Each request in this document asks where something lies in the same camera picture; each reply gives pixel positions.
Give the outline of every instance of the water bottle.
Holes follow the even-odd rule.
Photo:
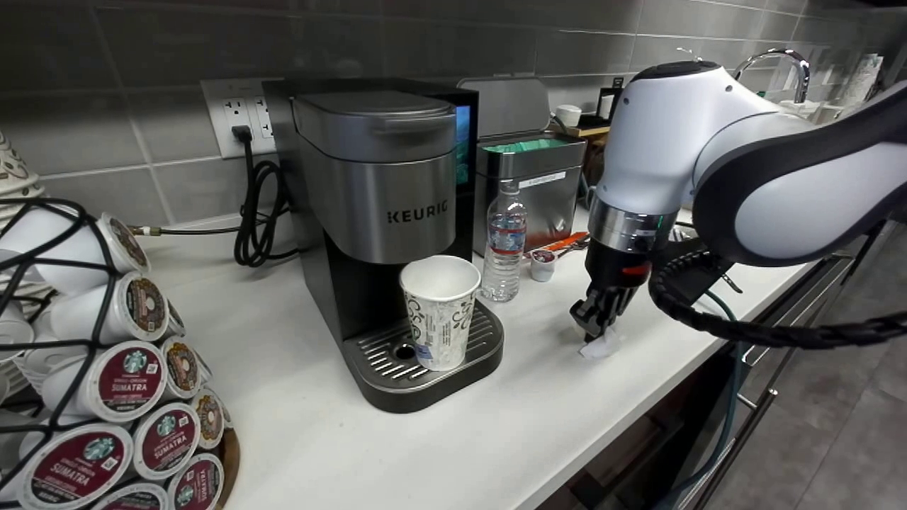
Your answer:
[[[519,291],[522,253],[526,241],[526,206],[513,176],[502,176],[498,195],[486,206],[486,241],[482,297],[507,302]]]

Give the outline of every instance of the wall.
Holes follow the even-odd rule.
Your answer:
[[[53,195],[173,224],[238,209],[242,187],[199,80],[542,74],[570,97],[794,40],[848,66],[867,23],[903,29],[808,0],[0,0],[0,129]],[[767,85],[771,68],[751,80]]]

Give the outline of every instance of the drip tray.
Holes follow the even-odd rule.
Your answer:
[[[465,363],[456,370],[427,370],[417,363],[408,323],[340,342],[363,397],[381,411],[410,413],[486,377],[502,363],[502,321],[476,302]]]

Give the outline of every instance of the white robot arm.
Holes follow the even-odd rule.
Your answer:
[[[809,128],[713,63],[636,74],[615,110],[591,202],[591,284],[570,309],[585,339],[645,280],[685,193],[717,255],[757,267],[822,258],[907,203],[907,81]]]

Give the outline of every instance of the wall outlet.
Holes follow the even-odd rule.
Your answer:
[[[274,153],[274,128],[258,80],[206,80],[200,91],[220,155],[242,155],[242,145],[233,136],[234,124],[250,128],[251,153]]]

